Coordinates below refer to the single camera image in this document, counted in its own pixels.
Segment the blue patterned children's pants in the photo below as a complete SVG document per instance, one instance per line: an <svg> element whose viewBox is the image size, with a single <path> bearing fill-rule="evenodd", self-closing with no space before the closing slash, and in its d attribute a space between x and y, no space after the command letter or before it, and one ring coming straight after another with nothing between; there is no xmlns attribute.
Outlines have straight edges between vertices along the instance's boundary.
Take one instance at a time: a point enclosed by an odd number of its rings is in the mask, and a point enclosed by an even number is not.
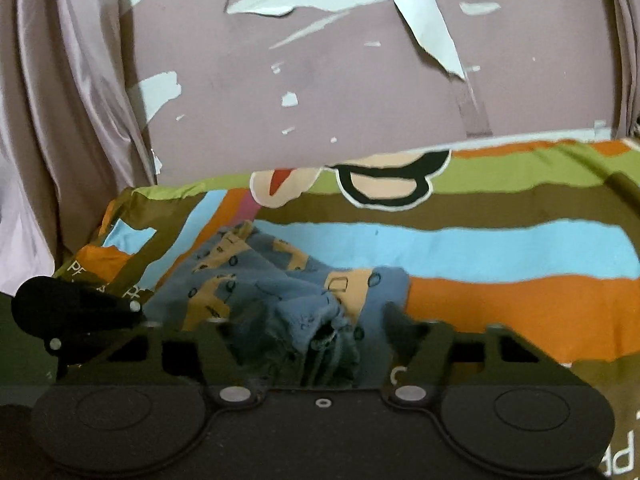
<svg viewBox="0 0 640 480"><path fill-rule="evenodd" d="M218 324L239 367L273 385L375 388L409 285L401 268L331 268L244 221L188 255L143 312L168 330Z"/></svg>

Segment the colourful striped bed sheet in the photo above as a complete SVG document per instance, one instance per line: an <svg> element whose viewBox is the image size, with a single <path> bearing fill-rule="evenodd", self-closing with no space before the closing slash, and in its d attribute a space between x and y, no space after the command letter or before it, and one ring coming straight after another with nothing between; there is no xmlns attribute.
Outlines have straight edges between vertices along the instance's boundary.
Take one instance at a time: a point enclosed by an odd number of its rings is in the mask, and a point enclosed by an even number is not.
<svg viewBox="0 0 640 480"><path fill-rule="evenodd" d="M596 386L616 430L605 474L639 474L639 145L514 143L130 188L58 277L150 299L225 226L249 221L364 278L408 275L414 318L510 326Z"/></svg>

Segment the mauve left curtain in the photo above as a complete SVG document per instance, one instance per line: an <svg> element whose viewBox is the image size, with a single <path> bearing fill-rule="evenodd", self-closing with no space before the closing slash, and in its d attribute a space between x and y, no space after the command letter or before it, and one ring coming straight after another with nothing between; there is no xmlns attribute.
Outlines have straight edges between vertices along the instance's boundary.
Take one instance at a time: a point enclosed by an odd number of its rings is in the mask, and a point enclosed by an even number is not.
<svg viewBox="0 0 640 480"><path fill-rule="evenodd" d="M51 274L154 180L125 89L119 0L1 0L1 289Z"/></svg>

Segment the mauve curtain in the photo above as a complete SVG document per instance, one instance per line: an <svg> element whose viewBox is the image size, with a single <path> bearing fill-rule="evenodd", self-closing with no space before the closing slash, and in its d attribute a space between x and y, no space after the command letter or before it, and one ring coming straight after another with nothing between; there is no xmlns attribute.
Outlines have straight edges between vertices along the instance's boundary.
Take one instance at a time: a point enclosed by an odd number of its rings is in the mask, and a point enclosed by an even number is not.
<svg viewBox="0 0 640 480"><path fill-rule="evenodd" d="M616 139L639 136L639 0L613 0L620 46L620 118Z"/></svg>
<svg viewBox="0 0 640 480"><path fill-rule="evenodd" d="M125 89L119 0L1 0L1 289L51 274L154 180Z"/></svg>

